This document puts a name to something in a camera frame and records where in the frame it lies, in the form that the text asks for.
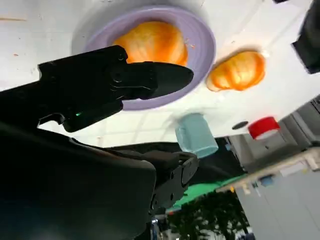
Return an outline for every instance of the black circle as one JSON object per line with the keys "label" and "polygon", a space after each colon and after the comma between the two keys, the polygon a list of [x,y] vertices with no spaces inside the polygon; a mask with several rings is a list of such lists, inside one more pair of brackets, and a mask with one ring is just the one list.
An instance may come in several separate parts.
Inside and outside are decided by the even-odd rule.
{"label": "black circle", "polygon": [[233,130],[241,129],[241,128],[247,126],[248,123],[249,123],[248,121],[241,121],[241,122],[237,123],[236,125],[234,125],[234,126],[232,127],[232,129],[233,129]]}

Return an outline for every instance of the black object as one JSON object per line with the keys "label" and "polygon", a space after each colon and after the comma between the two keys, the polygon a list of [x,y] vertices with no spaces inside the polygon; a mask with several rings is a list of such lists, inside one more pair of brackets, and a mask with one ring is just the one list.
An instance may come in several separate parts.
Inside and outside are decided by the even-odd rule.
{"label": "black object", "polygon": [[40,81],[1,92],[1,121],[35,128],[53,120],[75,132],[121,111],[123,100],[174,93],[193,79],[183,66],[127,58],[112,46],[42,63]]}
{"label": "black object", "polygon": [[310,74],[320,71],[320,0],[311,4],[293,47]]}
{"label": "black object", "polygon": [[[75,131],[120,111],[121,100],[192,79],[184,67],[125,58],[115,46],[55,60],[39,66],[39,82],[0,92],[1,240],[131,240],[183,196],[198,167],[191,153],[116,151],[37,128],[55,120]],[[187,79],[159,87],[170,73]]]}
{"label": "black object", "polygon": [[288,0],[273,0],[276,4],[279,4],[279,3],[283,3],[283,2],[286,2]]}
{"label": "black object", "polygon": [[232,127],[232,130],[238,130],[248,125],[248,121],[241,121]]}

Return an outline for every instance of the purple plate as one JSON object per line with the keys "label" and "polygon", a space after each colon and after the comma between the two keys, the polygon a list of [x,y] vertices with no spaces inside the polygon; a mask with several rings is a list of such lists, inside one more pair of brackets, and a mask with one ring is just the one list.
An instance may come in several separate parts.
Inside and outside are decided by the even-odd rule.
{"label": "purple plate", "polygon": [[147,21],[170,23],[182,31],[188,49],[187,67],[193,70],[194,77],[188,86],[169,95],[149,100],[123,101],[124,110],[152,109],[178,100],[207,77],[216,55],[214,35],[200,18],[182,8],[162,5],[135,9],[117,17],[90,39],[85,51],[111,46],[118,37]]}

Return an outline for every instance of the red bottle cap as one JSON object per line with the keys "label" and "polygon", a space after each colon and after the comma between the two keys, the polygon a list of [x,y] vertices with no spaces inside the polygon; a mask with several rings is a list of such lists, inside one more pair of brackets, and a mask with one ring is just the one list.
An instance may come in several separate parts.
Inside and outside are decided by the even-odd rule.
{"label": "red bottle cap", "polygon": [[254,122],[248,129],[253,139],[260,140],[277,133],[280,126],[274,117],[269,116]]}

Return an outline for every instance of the light blue cup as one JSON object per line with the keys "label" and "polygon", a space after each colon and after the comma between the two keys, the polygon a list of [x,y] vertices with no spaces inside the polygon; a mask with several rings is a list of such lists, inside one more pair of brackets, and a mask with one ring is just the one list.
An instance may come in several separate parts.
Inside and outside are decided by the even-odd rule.
{"label": "light blue cup", "polygon": [[184,152],[196,154],[198,158],[214,154],[219,149],[207,121],[200,113],[181,118],[175,128],[175,135],[180,148]]}

